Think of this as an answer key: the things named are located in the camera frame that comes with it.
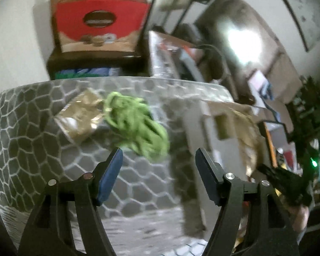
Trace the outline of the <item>person's right hand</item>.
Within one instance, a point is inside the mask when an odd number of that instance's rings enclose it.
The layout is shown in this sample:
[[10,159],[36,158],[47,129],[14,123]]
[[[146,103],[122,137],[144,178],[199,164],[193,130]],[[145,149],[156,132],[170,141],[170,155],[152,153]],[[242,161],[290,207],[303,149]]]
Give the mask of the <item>person's right hand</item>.
[[295,232],[301,233],[308,224],[309,208],[305,205],[289,206],[287,208],[292,228]]

